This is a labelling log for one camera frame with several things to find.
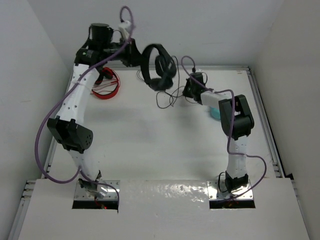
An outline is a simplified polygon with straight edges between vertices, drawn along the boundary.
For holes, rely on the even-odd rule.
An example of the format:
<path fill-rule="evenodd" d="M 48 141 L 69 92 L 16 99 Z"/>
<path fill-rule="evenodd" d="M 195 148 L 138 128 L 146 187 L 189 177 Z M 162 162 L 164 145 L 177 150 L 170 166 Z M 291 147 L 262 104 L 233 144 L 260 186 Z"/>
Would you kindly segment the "red headphones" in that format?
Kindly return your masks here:
<path fill-rule="evenodd" d="M 90 94 L 100 100 L 109 100 L 117 95 L 120 86 L 121 81 L 118 74 L 109 67 L 103 67 Z"/>

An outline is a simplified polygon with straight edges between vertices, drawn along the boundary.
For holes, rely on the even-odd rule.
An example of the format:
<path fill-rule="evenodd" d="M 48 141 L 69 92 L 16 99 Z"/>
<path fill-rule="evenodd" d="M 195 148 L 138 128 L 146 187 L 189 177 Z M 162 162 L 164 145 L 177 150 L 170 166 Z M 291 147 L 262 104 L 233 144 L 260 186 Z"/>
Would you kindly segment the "black wired headphones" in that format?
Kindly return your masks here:
<path fill-rule="evenodd" d="M 150 75 L 150 57 L 153 50 L 157 50 L 158 55 L 154 59 L 154 67 L 157 77 L 151 77 Z M 167 109 L 173 107 L 178 98 L 182 96 L 180 93 L 181 78 L 178 77 L 177 89 L 172 93 L 168 93 L 171 87 L 173 87 L 173 78 L 179 76 L 179 63 L 178 58 L 174 55 L 170 55 L 162 44 L 152 43 L 145 47 L 141 54 L 140 72 L 144 83 L 156 92 L 156 95 L 166 94 L 169 96 L 169 103 L 167 106 L 160 106 L 159 102 L 156 105 L 159 109 Z"/>

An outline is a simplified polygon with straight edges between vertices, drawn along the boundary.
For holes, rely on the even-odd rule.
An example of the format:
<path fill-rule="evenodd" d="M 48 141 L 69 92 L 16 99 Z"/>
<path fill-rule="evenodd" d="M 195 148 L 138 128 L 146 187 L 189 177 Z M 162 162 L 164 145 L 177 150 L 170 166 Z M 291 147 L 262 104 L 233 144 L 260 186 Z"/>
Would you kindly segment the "teal cat ear headphones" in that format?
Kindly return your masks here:
<path fill-rule="evenodd" d="M 217 109 L 215 107 L 209 107 L 209 113 L 213 119 L 218 120 L 218 121 L 221 120 L 221 115 L 220 115 L 219 109 Z"/>

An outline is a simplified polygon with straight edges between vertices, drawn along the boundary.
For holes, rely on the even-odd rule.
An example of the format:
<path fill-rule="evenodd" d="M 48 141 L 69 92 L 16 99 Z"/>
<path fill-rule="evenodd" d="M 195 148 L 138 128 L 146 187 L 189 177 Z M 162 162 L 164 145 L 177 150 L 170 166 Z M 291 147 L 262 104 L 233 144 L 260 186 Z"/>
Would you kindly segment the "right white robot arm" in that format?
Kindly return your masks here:
<path fill-rule="evenodd" d="M 224 184 L 229 193 L 249 182 L 246 168 L 246 144 L 255 125 L 246 97 L 230 89 L 207 88 L 202 72 L 193 72 L 187 79 L 183 95 L 200 105 L 217 109 L 222 131 L 227 136 L 228 164 Z"/>

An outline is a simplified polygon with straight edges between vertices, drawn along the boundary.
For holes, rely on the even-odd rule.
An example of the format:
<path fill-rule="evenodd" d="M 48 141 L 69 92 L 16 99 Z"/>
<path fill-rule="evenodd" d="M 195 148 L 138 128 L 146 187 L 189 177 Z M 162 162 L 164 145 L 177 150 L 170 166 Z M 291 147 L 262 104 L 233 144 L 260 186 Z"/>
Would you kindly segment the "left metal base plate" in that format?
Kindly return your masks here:
<path fill-rule="evenodd" d="M 75 201 L 93 201 L 96 197 L 101 201 L 117 201 L 116 192 L 120 192 L 120 181 L 102 179 L 101 182 L 104 185 L 93 184 L 80 178 L 76 184 L 73 199 Z"/>

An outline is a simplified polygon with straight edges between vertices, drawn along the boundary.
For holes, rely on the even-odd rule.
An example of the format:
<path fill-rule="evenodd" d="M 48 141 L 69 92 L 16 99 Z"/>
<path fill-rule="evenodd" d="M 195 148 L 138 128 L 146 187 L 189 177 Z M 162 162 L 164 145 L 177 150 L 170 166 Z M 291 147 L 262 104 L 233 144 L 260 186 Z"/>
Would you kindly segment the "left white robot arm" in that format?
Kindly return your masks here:
<path fill-rule="evenodd" d="M 47 120 L 47 127 L 54 139 L 70 154 L 81 178 L 78 182 L 88 195 L 102 199 L 106 194 L 119 192 L 102 180 L 101 172 L 95 165 L 90 152 L 94 140 L 93 131 L 85 127 L 84 116 L 92 88 L 109 61 L 121 61 L 126 67 L 141 63 L 141 54 L 131 38 L 134 25 L 122 21 L 118 29 L 119 42 L 113 42 L 114 30 L 104 23 L 93 23 L 84 45 L 77 51 L 73 64 L 73 79 L 69 89 L 58 104 L 59 111 Z"/>

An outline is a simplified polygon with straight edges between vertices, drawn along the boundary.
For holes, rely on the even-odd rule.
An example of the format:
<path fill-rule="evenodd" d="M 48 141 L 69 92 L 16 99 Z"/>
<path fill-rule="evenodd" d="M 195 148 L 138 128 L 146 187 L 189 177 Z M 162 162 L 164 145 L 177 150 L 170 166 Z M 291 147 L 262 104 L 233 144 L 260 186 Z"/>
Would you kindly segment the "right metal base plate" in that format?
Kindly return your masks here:
<path fill-rule="evenodd" d="M 231 192 L 228 192 L 224 180 L 220 180 L 219 186 L 217 179 L 207 181 L 207 193 L 210 201 L 222 201 L 229 198 L 234 198 L 240 201 L 254 199 L 253 190 L 251 189 L 252 185 L 250 182 L 245 186 L 240 186 L 239 188 L 232 190 Z"/>

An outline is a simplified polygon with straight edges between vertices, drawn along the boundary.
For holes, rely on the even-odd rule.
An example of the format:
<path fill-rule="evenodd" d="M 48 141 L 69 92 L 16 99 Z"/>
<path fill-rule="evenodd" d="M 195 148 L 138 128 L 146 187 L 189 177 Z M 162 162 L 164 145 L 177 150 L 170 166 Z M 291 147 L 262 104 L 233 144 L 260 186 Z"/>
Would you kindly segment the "metal base plate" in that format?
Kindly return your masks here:
<path fill-rule="evenodd" d="M 240 201 L 254 199 L 253 190 L 251 189 L 252 185 L 250 182 L 245 186 L 240 186 L 239 188 L 232 190 L 231 192 L 228 192 L 224 180 L 220 180 L 219 186 L 217 179 L 207 181 L 207 193 L 210 201 L 222 201 L 229 198 L 234 198 Z"/>
<path fill-rule="evenodd" d="M 75 201 L 93 201 L 96 197 L 101 201 L 117 201 L 116 192 L 120 192 L 120 181 L 102 179 L 101 182 L 104 185 L 93 184 L 80 178 L 76 184 L 73 199 Z"/>

